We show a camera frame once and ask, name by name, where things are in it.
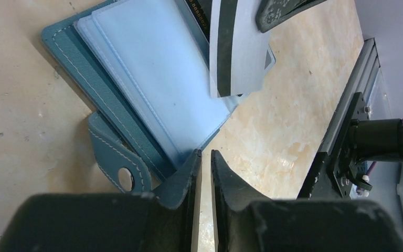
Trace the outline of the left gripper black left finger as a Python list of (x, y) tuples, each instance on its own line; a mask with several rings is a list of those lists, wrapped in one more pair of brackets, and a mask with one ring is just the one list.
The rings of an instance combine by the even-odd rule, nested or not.
[(33, 195), (0, 251), (196, 251), (201, 163), (193, 151), (151, 192)]

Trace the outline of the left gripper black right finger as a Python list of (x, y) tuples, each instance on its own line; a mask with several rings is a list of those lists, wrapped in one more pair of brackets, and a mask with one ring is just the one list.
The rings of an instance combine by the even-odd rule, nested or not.
[(403, 239), (377, 203), (274, 200), (211, 152), (217, 251), (403, 251)]

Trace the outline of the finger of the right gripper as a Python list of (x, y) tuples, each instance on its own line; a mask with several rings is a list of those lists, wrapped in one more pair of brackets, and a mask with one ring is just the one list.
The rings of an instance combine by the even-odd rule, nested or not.
[(326, 0), (262, 0), (256, 13), (256, 25), (266, 33), (291, 17)]

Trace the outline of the white card black stripe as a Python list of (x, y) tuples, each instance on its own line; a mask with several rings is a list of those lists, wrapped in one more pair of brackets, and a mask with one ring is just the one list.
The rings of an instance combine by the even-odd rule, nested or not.
[(269, 32), (256, 25), (260, 1), (213, 1), (210, 16), (209, 71), (213, 98), (246, 95), (262, 89)]

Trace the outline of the grey credit card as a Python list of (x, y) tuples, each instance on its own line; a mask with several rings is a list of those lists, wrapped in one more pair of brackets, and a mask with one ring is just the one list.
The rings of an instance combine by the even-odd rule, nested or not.
[(212, 1), (210, 0), (185, 0), (192, 15), (197, 21), (205, 38), (210, 40), (210, 12)]

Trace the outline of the blue card holder wallet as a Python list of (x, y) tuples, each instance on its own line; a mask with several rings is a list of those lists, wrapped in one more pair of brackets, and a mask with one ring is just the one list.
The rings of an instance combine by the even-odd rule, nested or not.
[(211, 96), (209, 42), (185, 1), (105, 1), (41, 37), (96, 106), (96, 161), (123, 192), (170, 178), (249, 95)]

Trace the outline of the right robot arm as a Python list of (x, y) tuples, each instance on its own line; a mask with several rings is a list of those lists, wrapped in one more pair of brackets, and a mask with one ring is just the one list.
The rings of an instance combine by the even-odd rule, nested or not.
[[(256, 24), (268, 32), (321, 1), (261, 1)], [(358, 121), (342, 125), (356, 164), (363, 161), (403, 162), (403, 119)]]

